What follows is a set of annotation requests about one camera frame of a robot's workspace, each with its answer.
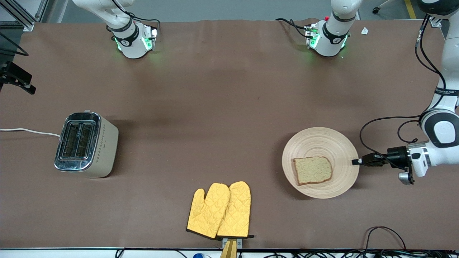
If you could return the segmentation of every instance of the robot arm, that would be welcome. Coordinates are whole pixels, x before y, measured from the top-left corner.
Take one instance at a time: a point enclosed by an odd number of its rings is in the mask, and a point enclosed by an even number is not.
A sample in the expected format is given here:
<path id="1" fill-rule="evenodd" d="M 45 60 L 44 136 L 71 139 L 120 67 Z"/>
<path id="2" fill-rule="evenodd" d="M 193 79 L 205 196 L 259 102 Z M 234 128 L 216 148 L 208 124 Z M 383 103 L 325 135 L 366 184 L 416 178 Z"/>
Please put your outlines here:
<path id="1" fill-rule="evenodd" d="M 335 56 L 344 47 L 363 0 L 331 0 L 331 16 L 306 27 L 307 45 L 323 56 Z"/>
<path id="2" fill-rule="evenodd" d="M 154 49 L 157 29 L 133 21 L 123 6 L 135 0 L 73 0 L 76 6 L 94 13 L 102 19 L 115 35 L 118 49 L 128 58 L 140 58 Z"/>
<path id="3" fill-rule="evenodd" d="M 429 167 L 459 164 L 459 116 L 455 113 L 459 96 L 459 0 L 418 0 L 422 11 L 450 22 L 442 54 L 441 74 L 431 104 L 420 118 L 420 127 L 428 141 L 411 143 L 407 147 L 390 148 L 381 157 L 371 153 L 353 164 L 406 168 L 399 179 L 413 184 L 412 170 L 418 177 L 425 176 Z"/>

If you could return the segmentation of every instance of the green led light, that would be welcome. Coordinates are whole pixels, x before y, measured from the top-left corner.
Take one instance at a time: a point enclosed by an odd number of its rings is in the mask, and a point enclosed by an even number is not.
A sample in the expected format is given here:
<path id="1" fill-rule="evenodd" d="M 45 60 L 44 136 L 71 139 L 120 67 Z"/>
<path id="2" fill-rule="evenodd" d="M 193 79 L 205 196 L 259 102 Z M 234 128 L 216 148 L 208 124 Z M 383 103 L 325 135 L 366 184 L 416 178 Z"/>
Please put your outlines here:
<path id="1" fill-rule="evenodd" d="M 118 40 L 116 38 L 115 38 L 115 42 L 116 42 L 116 45 L 118 45 L 118 50 L 122 51 L 121 47 L 119 46 Z"/>
<path id="2" fill-rule="evenodd" d="M 319 33 L 316 34 L 316 36 L 311 39 L 311 47 L 312 48 L 315 48 L 317 46 L 317 42 L 319 41 L 320 39 L 320 36 L 319 36 Z"/>
<path id="3" fill-rule="evenodd" d="M 344 40 L 343 40 L 343 44 L 341 45 L 341 48 L 343 48 L 343 47 L 344 47 L 344 45 L 346 44 L 346 40 L 347 40 L 347 36 L 344 38 Z"/>
<path id="4" fill-rule="evenodd" d="M 143 43 L 144 43 L 144 45 L 145 45 L 145 48 L 146 48 L 147 50 L 150 50 L 150 49 L 152 48 L 152 46 L 151 46 L 151 40 L 149 40 L 149 39 L 144 39 L 144 38 L 142 38 L 142 39 L 143 39 L 142 41 L 143 41 Z"/>

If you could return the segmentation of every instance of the table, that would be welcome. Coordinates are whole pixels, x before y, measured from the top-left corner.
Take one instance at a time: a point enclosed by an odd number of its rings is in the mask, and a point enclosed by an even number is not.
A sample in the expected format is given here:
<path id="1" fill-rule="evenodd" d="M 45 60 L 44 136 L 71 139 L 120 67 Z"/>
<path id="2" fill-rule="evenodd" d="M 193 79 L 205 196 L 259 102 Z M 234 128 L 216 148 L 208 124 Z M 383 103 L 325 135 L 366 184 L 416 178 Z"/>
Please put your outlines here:
<path id="1" fill-rule="evenodd" d="M 424 110 L 438 77 L 414 56 L 419 25 L 356 21 L 346 48 L 325 58 L 279 22 L 164 23 L 156 52 L 130 60 L 104 24 L 37 24 L 22 37 L 30 57 L 15 59 L 37 93 L 4 86 L 0 126 L 59 133 L 69 114 L 90 109 L 119 128 L 118 152 L 111 176 L 79 178 L 53 167 L 56 137 L 2 132 L 0 247 L 220 246 L 185 231 L 193 193 L 243 180 L 255 235 L 244 247 L 360 248 L 369 227 L 384 225 L 408 248 L 457 248 L 457 166 L 430 168 L 413 186 L 388 166 L 361 168 L 327 200 L 297 192 L 281 166 L 305 128 L 338 130 L 364 155 L 365 122 Z M 435 64 L 443 43 L 427 29 Z M 364 138 L 380 151 L 401 146 L 400 123 L 379 122 Z M 414 124 L 402 135 L 425 139 Z M 376 231 L 370 247 L 401 246 Z"/>

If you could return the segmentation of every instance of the wooden plate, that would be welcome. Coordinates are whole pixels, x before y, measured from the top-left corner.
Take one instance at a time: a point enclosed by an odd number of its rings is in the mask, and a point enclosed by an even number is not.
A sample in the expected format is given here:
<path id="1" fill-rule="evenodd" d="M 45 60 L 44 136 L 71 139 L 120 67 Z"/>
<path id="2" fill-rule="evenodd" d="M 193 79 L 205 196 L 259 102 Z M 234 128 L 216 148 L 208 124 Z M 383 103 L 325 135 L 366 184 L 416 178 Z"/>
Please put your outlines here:
<path id="1" fill-rule="evenodd" d="M 298 185 L 293 159 L 297 157 L 325 157 L 333 169 L 331 179 L 318 184 Z M 282 154 L 282 167 L 290 184 L 302 194 L 326 199 L 336 197 L 351 188 L 358 176 L 359 166 L 353 166 L 357 151 L 341 133 L 325 127 L 305 129 L 294 135 Z"/>

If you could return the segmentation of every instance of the toaster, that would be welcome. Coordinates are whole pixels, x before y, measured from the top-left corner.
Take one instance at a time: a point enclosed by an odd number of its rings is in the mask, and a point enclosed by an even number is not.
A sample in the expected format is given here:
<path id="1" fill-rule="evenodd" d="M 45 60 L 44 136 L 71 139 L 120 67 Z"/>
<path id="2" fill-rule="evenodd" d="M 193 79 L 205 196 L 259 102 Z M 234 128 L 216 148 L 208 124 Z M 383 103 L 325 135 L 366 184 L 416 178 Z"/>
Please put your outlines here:
<path id="1" fill-rule="evenodd" d="M 110 174 L 118 144 L 118 128 L 101 115 L 86 110 L 65 120 L 54 160 L 62 172 L 88 178 Z"/>

